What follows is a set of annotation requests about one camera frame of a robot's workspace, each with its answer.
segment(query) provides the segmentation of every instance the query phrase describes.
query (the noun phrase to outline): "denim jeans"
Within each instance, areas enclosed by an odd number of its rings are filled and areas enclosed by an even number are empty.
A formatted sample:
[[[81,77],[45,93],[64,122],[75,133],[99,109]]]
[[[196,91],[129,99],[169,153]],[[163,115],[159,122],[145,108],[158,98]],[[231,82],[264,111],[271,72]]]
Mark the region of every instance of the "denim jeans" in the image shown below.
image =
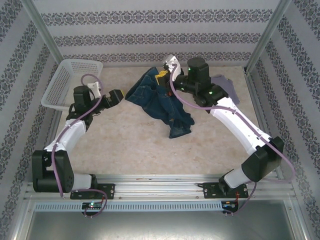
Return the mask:
[[[184,111],[183,104],[176,96],[169,96],[167,89],[158,85],[157,74],[155,67],[150,68],[129,90],[125,99],[141,106],[150,117],[169,125],[170,139],[191,133],[190,127],[195,121]]]

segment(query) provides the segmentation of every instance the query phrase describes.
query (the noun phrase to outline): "laundry basket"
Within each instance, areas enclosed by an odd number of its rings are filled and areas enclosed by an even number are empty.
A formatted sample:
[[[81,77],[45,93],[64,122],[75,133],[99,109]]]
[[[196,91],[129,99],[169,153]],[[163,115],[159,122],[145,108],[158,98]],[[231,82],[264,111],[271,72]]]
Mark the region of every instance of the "laundry basket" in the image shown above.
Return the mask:
[[[74,88],[81,85],[84,74],[93,74],[100,77],[103,68],[102,62],[82,59],[65,59],[55,71],[47,87],[41,104],[44,107],[67,111],[74,102]],[[87,76],[86,83],[94,83],[93,77]]]

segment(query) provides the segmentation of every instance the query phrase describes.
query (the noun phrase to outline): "metal plate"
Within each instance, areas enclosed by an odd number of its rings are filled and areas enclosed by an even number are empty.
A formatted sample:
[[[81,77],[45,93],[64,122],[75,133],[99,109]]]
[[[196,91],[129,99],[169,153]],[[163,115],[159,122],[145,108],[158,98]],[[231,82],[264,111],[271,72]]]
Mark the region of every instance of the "metal plate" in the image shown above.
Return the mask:
[[[227,195],[224,195],[223,192],[220,190],[218,182],[199,183],[198,187],[203,188],[203,195],[205,199],[236,199],[237,193],[238,198],[240,199],[246,199],[249,196],[246,184],[241,184],[240,186],[236,187],[233,191],[228,192]]]
[[[108,200],[114,199],[115,196],[115,185],[113,183],[102,183],[98,184],[98,190],[104,191],[108,197]],[[103,194],[94,191],[79,191],[72,192],[70,199],[72,200],[88,200],[88,199],[102,199]]]

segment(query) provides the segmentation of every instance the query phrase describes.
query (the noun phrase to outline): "patterned wallpaper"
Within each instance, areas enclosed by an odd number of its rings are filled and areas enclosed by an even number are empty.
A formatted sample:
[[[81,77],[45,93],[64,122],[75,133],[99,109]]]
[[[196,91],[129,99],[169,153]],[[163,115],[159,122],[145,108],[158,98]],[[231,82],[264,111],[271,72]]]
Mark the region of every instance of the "patterned wallpaper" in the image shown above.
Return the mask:
[[[31,155],[44,147],[54,111],[40,101],[57,69],[19,0],[0,3],[0,240],[14,226],[31,180]]]
[[[284,140],[296,170],[311,239],[320,239],[319,16],[319,1],[292,1],[251,73],[268,130]]]
[[[168,53],[244,66],[279,0],[35,0],[67,59],[152,66]]]

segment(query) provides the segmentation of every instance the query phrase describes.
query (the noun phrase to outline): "purple cable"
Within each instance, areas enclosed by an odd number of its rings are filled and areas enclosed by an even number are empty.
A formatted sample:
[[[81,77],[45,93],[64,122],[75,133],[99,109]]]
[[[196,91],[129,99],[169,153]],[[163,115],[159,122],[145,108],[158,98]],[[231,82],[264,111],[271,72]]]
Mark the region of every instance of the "purple cable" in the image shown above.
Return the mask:
[[[173,73],[174,71],[176,70],[177,68],[177,64],[173,64],[173,70],[170,74],[170,87],[171,87],[171,90],[173,92],[173,94],[176,96],[177,99],[180,100],[180,102],[190,106],[190,107],[193,107],[195,109],[201,109],[201,110],[212,110],[212,109],[221,109],[221,110],[226,110],[226,111],[230,111],[232,112],[233,114],[236,114],[250,129],[251,131],[254,132],[254,134],[259,138],[261,139],[268,147],[270,147],[273,151],[275,151],[276,154],[278,154],[282,159],[284,159],[284,161],[289,165],[290,169],[291,169],[291,177],[289,179],[285,179],[285,180],[275,180],[275,179],[269,179],[269,178],[264,178],[264,180],[267,180],[269,182],[272,182],[272,183],[279,183],[279,184],[283,184],[283,183],[289,183],[291,182],[295,175],[296,175],[296,171],[295,171],[295,168],[294,166],[291,164],[291,162],[278,150],[276,149],[274,146],[272,146],[267,140],[265,140],[251,125],[250,123],[247,122],[247,120],[241,115],[239,114],[236,110],[234,109],[231,109],[231,108],[228,108],[228,107],[225,107],[225,106],[208,106],[208,107],[202,107],[202,106],[197,106],[197,105],[193,105],[189,102],[187,102],[186,100],[184,100],[183,98],[181,98],[176,89],[175,89],[175,86],[174,86],[174,81],[173,81]]]
[[[87,74],[84,74],[82,77],[81,77],[81,83],[83,84],[83,79],[84,77],[86,76],[91,76],[91,77],[94,77],[95,80],[97,80],[97,82],[100,84],[101,86],[101,91],[103,91],[104,89],[104,86],[101,82],[101,80],[99,78],[97,78],[95,75],[93,74],[90,74],[90,73],[87,73]],[[99,103],[101,102],[102,100],[102,94],[99,98],[99,100],[96,102],[96,104],[87,112],[85,112],[84,114],[82,114],[80,117],[78,117],[76,120],[74,120],[70,125],[68,125],[60,134],[59,136],[57,137],[54,145],[53,145],[53,148],[52,148],[52,153],[51,153],[51,161],[52,161],[52,167],[53,167],[53,172],[54,172],[54,176],[55,176],[55,180],[56,180],[56,183],[58,185],[58,189],[59,189],[59,193],[60,193],[60,197],[63,198],[64,197],[64,192],[63,192],[63,189],[62,189],[62,185],[61,185],[61,181],[60,181],[60,178],[59,178],[59,175],[58,175],[58,171],[57,171],[57,166],[56,166],[56,160],[55,160],[55,152],[56,152],[56,148],[57,148],[57,145],[59,144],[59,141],[61,140],[62,136],[68,131],[68,129],[70,127],[72,127],[76,122],[78,122],[79,120],[81,120],[83,117],[87,116],[89,113],[91,113],[98,105]]]
[[[92,216],[88,216],[88,215],[87,215],[87,210],[90,209],[90,208],[86,208],[86,209],[84,210],[84,216],[85,216],[85,217],[90,217],[90,218],[92,219],[92,218],[94,218],[94,217],[97,217],[98,215],[100,215],[100,214],[104,211],[104,209],[105,209],[106,206],[107,206],[108,196],[107,196],[107,194],[106,194],[104,191],[101,191],[101,190],[98,190],[98,189],[79,189],[79,190],[75,190],[75,192],[88,192],[88,191],[101,193],[101,194],[103,194],[104,197],[105,197],[105,202],[104,202],[103,207],[102,207],[96,214],[94,214],[94,215],[92,215]]]

